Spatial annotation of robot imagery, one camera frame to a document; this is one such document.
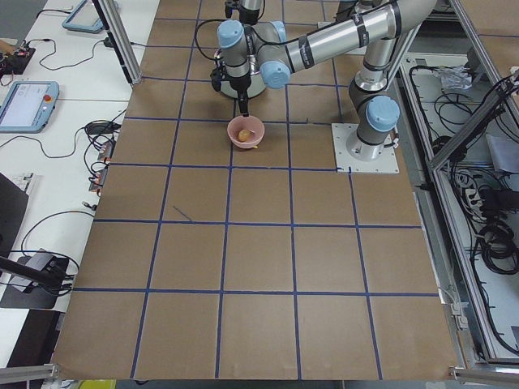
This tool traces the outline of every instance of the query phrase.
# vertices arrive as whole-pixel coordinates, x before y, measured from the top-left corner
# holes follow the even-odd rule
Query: metal base plate
[[[357,130],[358,124],[353,123],[333,123],[333,146],[335,148],[335,161],[339,172],[348,173],[378,173],[378,174],[398,174],[397,157],[392,147],[385,148],[379,158],[373,162],[357,160],[346,150],[346,140],[350,134]],[[386,144],[392,142],[388,136]]]

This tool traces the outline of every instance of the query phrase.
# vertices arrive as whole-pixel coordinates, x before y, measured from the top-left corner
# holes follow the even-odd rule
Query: black device
[[[0,173],[0,256],[8,257],[27,209],[28,196]]]
[[[18,262],[0,257],[0,270],[12,274],[0,300],[1,308],[48,310],[54,307],[66,277],[68,258],[58,258],[40,250]]]
[[[21,45],[13,54],[0,58],[0,77],[3,75],[22,75],[31,61],[36,49]]]

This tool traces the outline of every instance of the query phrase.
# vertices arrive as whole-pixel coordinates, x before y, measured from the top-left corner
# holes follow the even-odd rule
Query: brown cardboard surface
[[[294,234],[298,290],[364,292],[355,229],[298,228]]]
[[[478,34],[518,36],[519,3],[513,0],[494,0],[491,9],[485,0],[461,0],[461,4]]]
[[[220,378],[296,379],[294,298],[224,298]]]
[[[155,223],[94,223],[75,287],[146,288]]]
[[[225,123],[180,123],[174,157],[176,165],[228,166],[229,159]]]
[[[519,37],[481,36],[480,39],[500,76],[511,75],[510,68],[519,66]]]
[[[290,149],[294,168],[336,168],[330,126],[291,126]]]
[[[290,227],[231,225],[225,290],[293,290],[290,234]]]
[[[152,287],[219,289],[223,240],[221,225],[162,225]]]
[[[337,89],[320,85],[287,87],[290,121],[302,123],[337,123],[341,121]],[[301,96],[311,96],[311,104]]]
[[[367,283],[371,291],[438,291],[421,229],[363,229],[361,237]]]
[[[164,220],[225,220],[228,181],[227,169],[172,169]]]
[[[52,361],[67,379],[130,377],[144,293],[74,292]]]
[[[371,306],[384,378],[448,379],[457,361],[438,297],[373,297]]]
[[[289,223],[289,175],[284,171],[234,170],[230,220]]]
[[[139,360],[139,379],[214,377],[218,296],[152,294]]]
[[[299,224],[353,224],[346,174],[293,172],[294,221]]]
[[[127,119],[112,160],[125,164],[168,164],[176,128],[176,122]]]
[[[302,296],[298,314],[304,377],[378,378],[365,297]]]
[[[173,61],[157,61],[157,56],[168,55]],[[184,79],[191,49],[148,47],[144,52],[140,68],[145,77],[160,77],[163,79]]]
[[[293,38],[332,8],[268,0],[264,19],[285,15]],[[252,99],[266,134],[240,151],[235,103],[193,46],[222,16],[221,0],[161,1],[155,79],[135,87],[114,156],[132,165],[109,168],[54,361],[67,378],[445,378],[455,358],[404,161],[335,171],[325,123],[358,122],[345,85],[362,57]],[[207,55],[217,26],[199,31]]]
[[[98,219],[158,220],[168,169],[110,166]]]

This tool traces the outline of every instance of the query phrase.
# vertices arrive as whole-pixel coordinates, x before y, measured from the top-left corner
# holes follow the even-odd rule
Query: table
[[[49,0],[45,8],[63,9],[79,0]],[[140,0],[119,0],[121,17],[127,26],[128,36],[132,41],[146,43],[158,0],[142,2]],[[52,38],[58,45],[58,53],[45,62],[48,66],[60,66],[88,57],[95,41],[105,34],[90,35],[69,32],[61,27],[62,16],[43,13],[35,22],[27,39]],[[62,155],[70,152],[74,145],[74,133],[90,121],[110,120],[121,113],[127,106],[131,88],[127,84],[117,58],[112,49],[99,45],[96,57],[90,62],[62,71],[47,71],[38,61],[52,49],[52,44],[36,46],[36,54],[28,68],[15,79],[46,81],[54,80],[60,84],[60,97],[56,109],[47,127],[36,135],[50,155]],[[135,48],[140,61],[143,49]],[[0,88],[0,100],[7,94],[8,88]],[[0,144],[14,135],[0,135]],[[15,243],[19,249],[20,238],[40,219],[55,212],[68,210],[89,211],[82,206],[82,201],[97,203],[97,195],[88,192],[88,172],[84,165],[83,153],[88,146],[84,132],[77,137],[76,153],[66,159],[46,159],[36,142],[17,139],[0,149],[0,166],[3,173],[33,172],[36,185],[31,193],[28,210]],[[88,160],[94,161],[97,152],[93,147],[88,153]],[[28,249],[45,248],[70,255],[80,262],[90,230],[92,219],[85,215],[64,215],[48,220],[42,228],[34,231],[28,239]],[[20,253],[13,253],[16,259]],[[69,272],[74,272],[74,265]],[[60,297],[54,309],[66,311],[69,297]],[[15,346],[18,334],[27,317],[28,310],[0,309],[2,335],[0,336],[0,367],[5,367]]]

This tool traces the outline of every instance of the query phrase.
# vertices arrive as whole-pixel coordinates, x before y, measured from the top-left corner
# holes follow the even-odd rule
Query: robotic arm
[[[262,2],[242,0],[241,3],[243,6],[254,3],[251,7],[258,10]],[[283,88],[292,73],[367,46],[363,67],[350,86],[350,97],[361,122],[357,139],[349,143],[352,155],[373,160],[400,116],[397,103],[384,92],[385,71],[391,65],[396,39],[417,27],[435,5],[436,0],[362,0],[349,19],[291,41],[286,41],[281,22],[252,27],[227,20],[218,28],[221,76],[237,92],[240,113],[247,116],[251,63],[259,67],[268,87]],[[244,13],[242,18],[240,11],[240,19],[245,19],[245,15],[248,14]]]

